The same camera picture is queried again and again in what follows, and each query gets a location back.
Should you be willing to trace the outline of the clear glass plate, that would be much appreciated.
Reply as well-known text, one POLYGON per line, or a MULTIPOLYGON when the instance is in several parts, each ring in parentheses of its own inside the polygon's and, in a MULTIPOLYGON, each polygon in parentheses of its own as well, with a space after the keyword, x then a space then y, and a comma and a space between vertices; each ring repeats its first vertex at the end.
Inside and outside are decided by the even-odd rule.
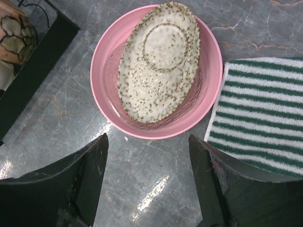
POLYGON ((105 94, 109 99, 113 113, 110 114, 111 117, 116 116, 120 121, 131 125, 132 127, 144 130, 155 130, 164 127, 171 126, 181 117, 183 117, 187 112, 193 109, 194 105, 198 102, 200 97, 200 92, 202 90, 202 74, 201 70, 197 71, 194 83, 182 102, 182 104, 169 116, 165 117, 163 120, 153 123, 142 123, 132 119, 124 110, 119 95, 117 87, 117 77, 118 77, 118 66, 120 62, 121 53, 118 51, 113 51, 109 57, 106 59, 104 68, 102 71, 103 75, 103 85, 105 85, 105 94))

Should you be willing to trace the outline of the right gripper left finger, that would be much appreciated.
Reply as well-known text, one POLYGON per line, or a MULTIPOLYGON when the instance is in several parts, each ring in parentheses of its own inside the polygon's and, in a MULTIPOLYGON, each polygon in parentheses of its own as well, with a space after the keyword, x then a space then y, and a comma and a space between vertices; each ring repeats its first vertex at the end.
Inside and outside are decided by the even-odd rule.
POLYGON ((103 134, 80 150, 0 182, 2 227, 91 227, 108 155, 103 134))

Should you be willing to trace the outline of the pink plate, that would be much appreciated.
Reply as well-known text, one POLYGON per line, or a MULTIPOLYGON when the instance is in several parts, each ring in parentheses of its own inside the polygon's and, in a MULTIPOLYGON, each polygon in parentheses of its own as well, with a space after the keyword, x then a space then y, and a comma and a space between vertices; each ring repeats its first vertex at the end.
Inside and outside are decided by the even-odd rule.
POLYGON ((117 91, 117 68, 124 44, 131 31, 155 5, 133 9, 118 18, 98 42, 90 67, 90 83, 103 115, 119 130, 147 140, 177 136, 198 124, 213 106, 222 82, 223 60, 218 42, 209 27, 197 22, 201 37, 199 71, 184 103, 162 121, 144 124, 124 111, 117 91))

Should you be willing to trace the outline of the brown bowl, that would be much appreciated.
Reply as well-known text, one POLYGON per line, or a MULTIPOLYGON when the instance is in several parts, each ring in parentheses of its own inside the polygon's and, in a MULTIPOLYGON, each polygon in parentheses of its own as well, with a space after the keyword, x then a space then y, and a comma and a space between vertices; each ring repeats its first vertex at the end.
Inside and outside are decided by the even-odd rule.
POLYGON ((37 47, 28 15, 9 0, 0 2, 0 59, 23 65, 37 47))

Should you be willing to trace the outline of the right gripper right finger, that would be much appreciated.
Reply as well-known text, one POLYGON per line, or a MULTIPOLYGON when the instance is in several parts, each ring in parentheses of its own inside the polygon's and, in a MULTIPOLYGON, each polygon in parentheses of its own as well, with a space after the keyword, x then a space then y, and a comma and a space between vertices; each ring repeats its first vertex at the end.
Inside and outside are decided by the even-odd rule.
POLYGON ((190 135, 202 227, 300 227, 303 181, 246 164, 190 135))

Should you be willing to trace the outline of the speckled grey plate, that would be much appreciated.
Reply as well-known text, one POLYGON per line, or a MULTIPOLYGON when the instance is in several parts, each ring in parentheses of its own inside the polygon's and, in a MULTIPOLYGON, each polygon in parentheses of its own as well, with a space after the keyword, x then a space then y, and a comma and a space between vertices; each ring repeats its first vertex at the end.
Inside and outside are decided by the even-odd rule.
POLYGON ((192 11, 171 1, 150 10, 124 46, 117 88, 125 112, 142 123, 171 115, 199 68, 200 31, 192 11))

